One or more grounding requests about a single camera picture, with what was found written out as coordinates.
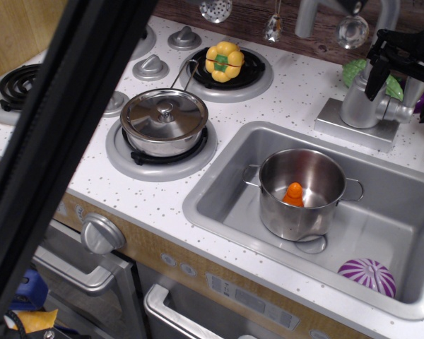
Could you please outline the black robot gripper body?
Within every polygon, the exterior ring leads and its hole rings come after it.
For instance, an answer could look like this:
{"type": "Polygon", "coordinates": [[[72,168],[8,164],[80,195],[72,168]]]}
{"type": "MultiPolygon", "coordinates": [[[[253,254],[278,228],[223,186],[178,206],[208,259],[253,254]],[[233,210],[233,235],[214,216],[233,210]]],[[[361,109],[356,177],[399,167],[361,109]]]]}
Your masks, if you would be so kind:
{"type": "Polygon", "coordinates": [[[378,30],[377,40],[367,58],[369,62],[386,58],[390,72],[396,71],[424,82],[424,28],[416,33],[378,30]]]}

